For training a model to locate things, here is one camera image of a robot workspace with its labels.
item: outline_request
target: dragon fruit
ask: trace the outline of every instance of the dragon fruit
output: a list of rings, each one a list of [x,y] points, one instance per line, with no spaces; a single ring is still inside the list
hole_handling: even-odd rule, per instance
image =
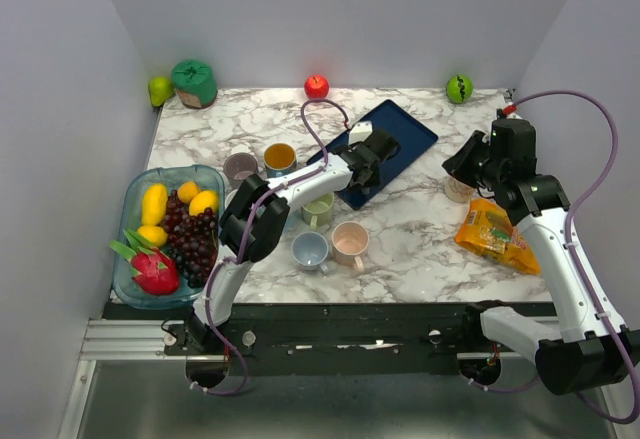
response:
[[[154,296],[173,294],[180,287],[180,275],[173,259],[165,256],[135,231],[125,231],[131,247],[111,241],[109,247],[131,264],[132,279]]]

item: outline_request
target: fruit tray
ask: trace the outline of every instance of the fruit tray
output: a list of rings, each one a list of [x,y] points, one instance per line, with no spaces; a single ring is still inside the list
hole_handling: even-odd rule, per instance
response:
[[[178,189],[187,181],[195,181],[201,189],[216,191],[220,198],[218,217],[224,213],[224,181],[213,168],[196,164],[189,167],[158,168],[146,171],[136,177],[124,198],[122,219],[118,231],[118,241],[126,244],[125,229],[136,230],[140,226],[141,201],[147,188],[155,183],[162,183],[167,189]],[[184,277],[180,277],[180,288],[167,296],[147,294],[131,279],[131,267],[122,257],[116,255],[113,268],[113,290],[125,304],[136,309],[173,309],[191,304],[202,288],[192,289]]]

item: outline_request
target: red cable connector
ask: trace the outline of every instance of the red cable connector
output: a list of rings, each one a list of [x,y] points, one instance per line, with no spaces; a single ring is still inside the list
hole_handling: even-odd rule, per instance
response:
[[[502,109],[502,112],[504,113],[505,116],[508,116],[509,114],[513,114],[517,110],[518,110],[517,106],[514,106],[513,104],[510,104],[507,107],[505,107],[504,109]]]

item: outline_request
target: red apple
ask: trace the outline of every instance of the red apple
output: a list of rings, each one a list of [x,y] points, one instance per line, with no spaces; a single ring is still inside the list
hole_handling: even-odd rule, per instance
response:
[[[311,76],[304,83],[304,92],[309,99],[324,99],[329,94],[329,81],[322,76]]]

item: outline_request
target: purple cup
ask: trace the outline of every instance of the purple cup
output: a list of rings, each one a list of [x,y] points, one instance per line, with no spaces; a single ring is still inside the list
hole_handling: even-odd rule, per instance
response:
[[[258,161],[251,154],[238,152],[229,156],[222,168],[232,189],[237,189],[247,177],[258,173]]]

